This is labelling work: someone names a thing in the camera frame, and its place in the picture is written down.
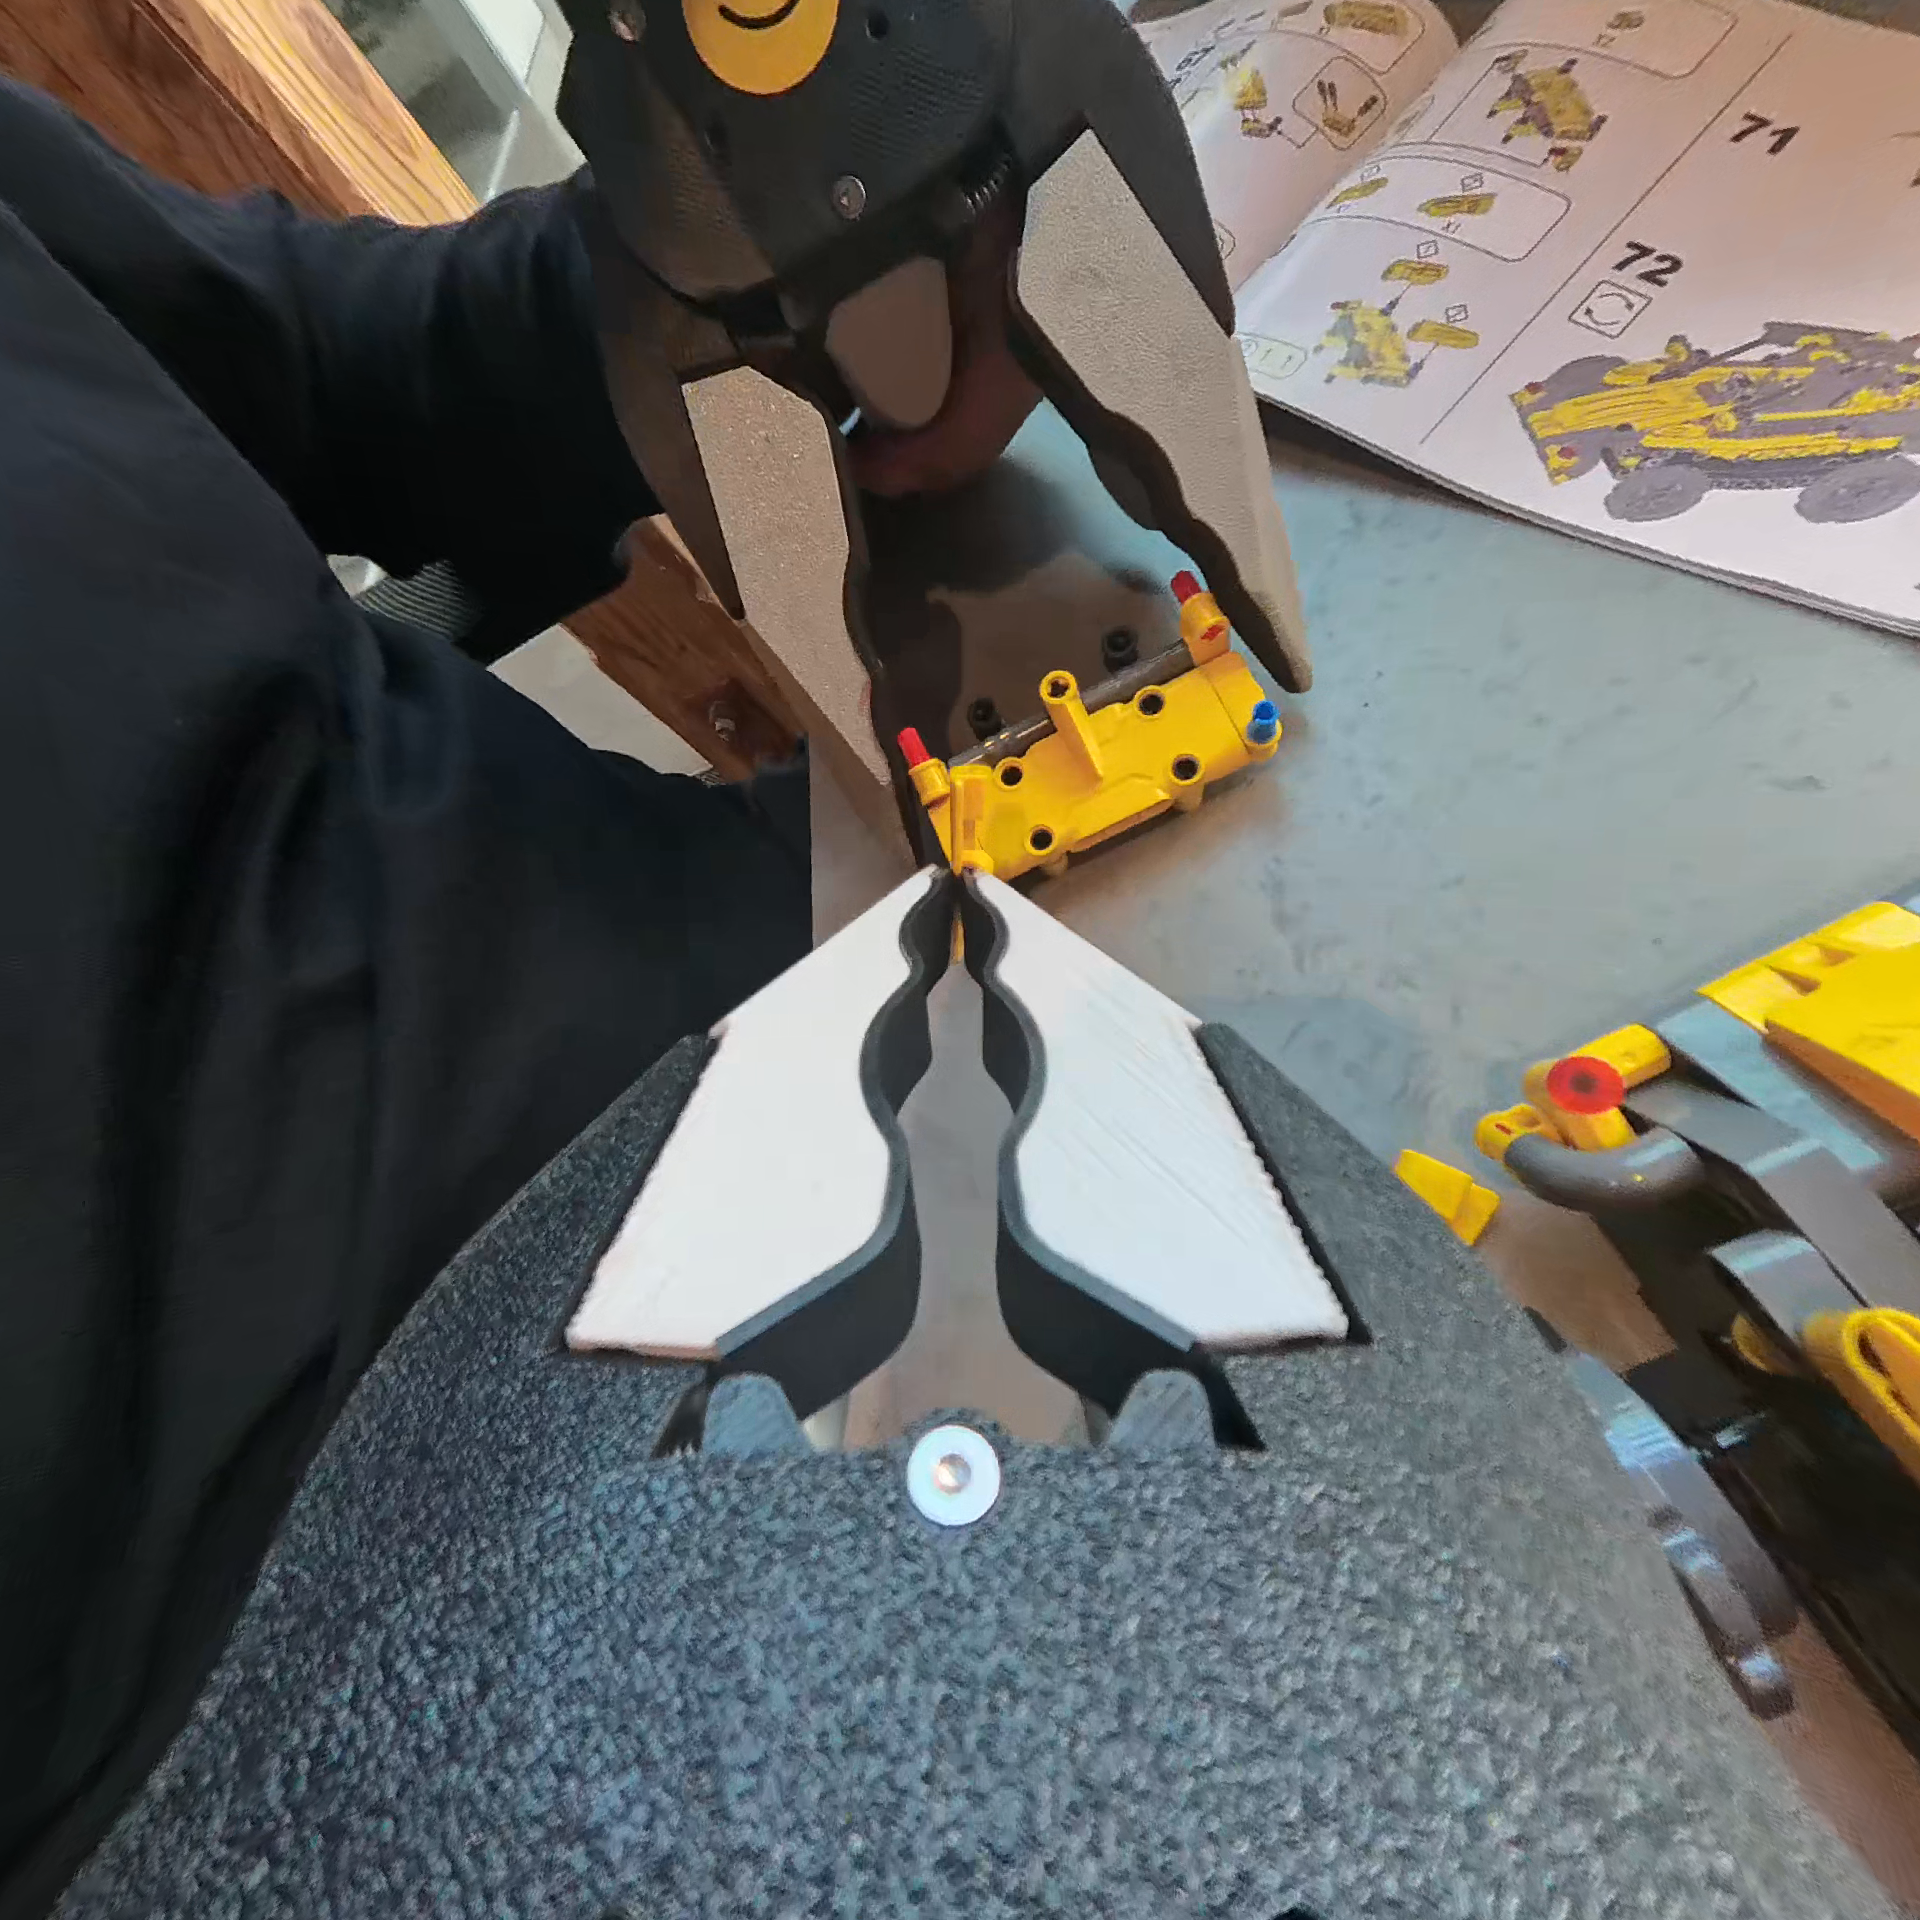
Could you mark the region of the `instruction booklet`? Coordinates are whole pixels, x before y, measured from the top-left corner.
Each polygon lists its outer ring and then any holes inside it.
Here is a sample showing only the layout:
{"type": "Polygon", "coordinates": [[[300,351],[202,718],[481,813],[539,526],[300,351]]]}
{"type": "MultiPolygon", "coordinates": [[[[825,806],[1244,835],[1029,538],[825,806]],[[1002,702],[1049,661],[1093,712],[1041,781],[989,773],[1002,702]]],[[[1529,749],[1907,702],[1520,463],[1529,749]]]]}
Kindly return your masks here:
{"type": "Polygon", "coordinates": [[[1125,8],[1264,409],[1442,488],[1920,630],[1912,8],[1125,8]]]}

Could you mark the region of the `small yellow brick assembly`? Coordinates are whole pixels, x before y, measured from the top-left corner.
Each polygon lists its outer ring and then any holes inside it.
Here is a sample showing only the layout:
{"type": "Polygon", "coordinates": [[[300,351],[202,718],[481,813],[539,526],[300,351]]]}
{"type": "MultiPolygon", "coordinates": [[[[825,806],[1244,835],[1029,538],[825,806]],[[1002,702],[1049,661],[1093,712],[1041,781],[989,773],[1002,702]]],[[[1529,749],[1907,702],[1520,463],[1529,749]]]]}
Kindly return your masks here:
{"type": "Polygon", "coordinates": [[[1178,642],[1077,689],[1041,676],[1041,712],[986,735],[964,754],[935,754],[898,724],[908,792],[950,876],[1058,876],[1169,806],[1204,806],[1208,786],[1279,754],[1288,718],[1230,642],[1204,571],[1169,571],[1178,642]]]}

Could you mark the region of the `yellow brick vehicle model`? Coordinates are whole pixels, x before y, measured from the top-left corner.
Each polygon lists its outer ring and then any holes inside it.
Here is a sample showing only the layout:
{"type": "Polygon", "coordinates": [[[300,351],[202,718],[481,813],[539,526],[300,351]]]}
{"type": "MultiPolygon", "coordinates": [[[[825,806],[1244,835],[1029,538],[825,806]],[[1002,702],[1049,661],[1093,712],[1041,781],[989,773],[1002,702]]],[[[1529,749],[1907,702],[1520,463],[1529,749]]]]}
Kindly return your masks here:
{"type": "Polygon", "coordinates": [[[1589,1219],[1670,1353],[1569,1386],[1721,1677],[1789,1710],[1813,1619],[1920,1739],[1920,918],[1865,900],[1684,1009],[1529,1063],[1471,1126],[1589,1219]]]}

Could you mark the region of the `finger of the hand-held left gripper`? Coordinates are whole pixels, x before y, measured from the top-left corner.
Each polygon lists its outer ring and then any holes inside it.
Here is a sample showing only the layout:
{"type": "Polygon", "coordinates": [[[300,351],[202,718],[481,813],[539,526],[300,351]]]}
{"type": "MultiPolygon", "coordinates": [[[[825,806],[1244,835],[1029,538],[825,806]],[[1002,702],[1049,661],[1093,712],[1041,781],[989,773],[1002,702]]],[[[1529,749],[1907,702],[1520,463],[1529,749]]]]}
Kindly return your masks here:
{"type": "Polygon", "coordinates": [[[1251,669],[1308,699],[1308,616],[1244,354],[1093,132],[1029,191],[1014,343],[1109,498],[1204,571],[1251,669]]]}
{"type": "Polygon", "coordinates": [[[840,424],[766,370],[711,370],[683,400],[756,669],[854,813],[920,868],[920,805],[874,735],[868,538],[840,424]]]}

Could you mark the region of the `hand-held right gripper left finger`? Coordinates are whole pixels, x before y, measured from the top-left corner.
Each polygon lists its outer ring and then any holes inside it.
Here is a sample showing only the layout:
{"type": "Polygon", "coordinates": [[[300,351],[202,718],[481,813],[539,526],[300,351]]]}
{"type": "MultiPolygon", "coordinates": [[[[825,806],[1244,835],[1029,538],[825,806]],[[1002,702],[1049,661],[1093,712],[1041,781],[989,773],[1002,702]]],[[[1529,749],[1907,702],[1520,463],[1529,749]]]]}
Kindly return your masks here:
{"type": "Polygon", "coordinates": [[[946,957],[950,876],[920,868],[711,1028],[565,1353],[768,1378],[793,1413],[898,1353],[920,1301],[898,1109],[932,1073],[946,957]]]}

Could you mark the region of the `person's left forearm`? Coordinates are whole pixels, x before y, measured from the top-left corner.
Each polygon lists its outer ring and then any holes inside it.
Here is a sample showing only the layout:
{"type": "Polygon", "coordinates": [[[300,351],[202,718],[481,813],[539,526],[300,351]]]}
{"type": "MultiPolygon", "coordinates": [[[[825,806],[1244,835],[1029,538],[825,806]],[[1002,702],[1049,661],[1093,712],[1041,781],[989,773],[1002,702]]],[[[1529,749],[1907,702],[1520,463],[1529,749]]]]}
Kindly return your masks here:
{"type": "Polygon", "coordinates": [[[8,82],[0,182],[321,549],[452,565],[481,604],[478,661],[625,583],[656,488],[609,424],[590,164],[452,225],[312,219],[182,191],[8,82]]]}

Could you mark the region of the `small yellow connector piece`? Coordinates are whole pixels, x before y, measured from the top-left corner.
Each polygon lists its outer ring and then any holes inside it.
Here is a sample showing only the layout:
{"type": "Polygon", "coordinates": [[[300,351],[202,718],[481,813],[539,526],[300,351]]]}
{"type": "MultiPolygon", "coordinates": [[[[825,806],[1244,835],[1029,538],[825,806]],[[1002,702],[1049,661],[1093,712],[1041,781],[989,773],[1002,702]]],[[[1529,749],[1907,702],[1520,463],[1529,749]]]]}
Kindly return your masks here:
{"type": "Polygon", "coordinates": [[[1499,1187],[1481,1187],[1471,1173],[1442,1160],[1401,1152],[1394,1173],[1417,1203],[1430,1203],[1448,1222],[1459,1251],[1471,1251],[1502,1210],[1499,1187]]]}

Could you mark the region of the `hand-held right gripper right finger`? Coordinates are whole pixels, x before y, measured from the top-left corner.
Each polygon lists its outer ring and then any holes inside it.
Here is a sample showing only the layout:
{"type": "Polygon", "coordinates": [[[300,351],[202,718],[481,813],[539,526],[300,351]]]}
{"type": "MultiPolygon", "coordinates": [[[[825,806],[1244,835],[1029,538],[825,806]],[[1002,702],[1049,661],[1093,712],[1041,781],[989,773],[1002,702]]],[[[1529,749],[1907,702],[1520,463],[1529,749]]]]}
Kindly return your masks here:
{"type": "Polygon", "coordinates": [[[1204,1048],[1204,1019],[1022,900],[958,876],[995,1142],[995,1317],[1077,1408],[1158,1367],[1239,1408],[1230,1353],[1344,1349],[1351,1306],[1314,1263],[1272,1152],[1204,1048]]]}

